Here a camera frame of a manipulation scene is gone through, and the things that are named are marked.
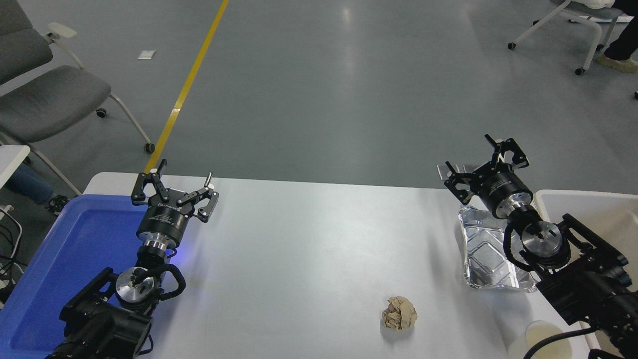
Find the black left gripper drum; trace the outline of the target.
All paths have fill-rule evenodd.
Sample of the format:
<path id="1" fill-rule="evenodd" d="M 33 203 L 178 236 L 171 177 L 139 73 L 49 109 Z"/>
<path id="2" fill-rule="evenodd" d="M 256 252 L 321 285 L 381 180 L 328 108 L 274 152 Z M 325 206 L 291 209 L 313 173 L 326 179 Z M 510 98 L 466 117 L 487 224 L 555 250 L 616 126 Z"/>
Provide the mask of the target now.
<path id="1" fill-rule="evenodd" d="M 169 206 L 164 203 L 148 204 L 136 236 L 146 241 L 151 236 L 168 239 L 168 246 L 179 246 L 189 219 L 193 216 L 193 205 Z"/>

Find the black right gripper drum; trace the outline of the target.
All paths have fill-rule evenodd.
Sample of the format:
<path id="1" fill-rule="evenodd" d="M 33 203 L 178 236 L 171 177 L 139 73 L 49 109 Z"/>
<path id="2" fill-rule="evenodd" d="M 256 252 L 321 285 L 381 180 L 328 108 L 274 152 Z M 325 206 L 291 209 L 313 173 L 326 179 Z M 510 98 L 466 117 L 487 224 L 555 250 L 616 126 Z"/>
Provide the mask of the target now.
<path id="1" fill-rule="evenodd" d="M 478 187 L 478 196 L 495 218 L 506 219 L 518 207 L 530 205 L 533 193 L 513 172 L 501 172 L 486 178 Z"/>

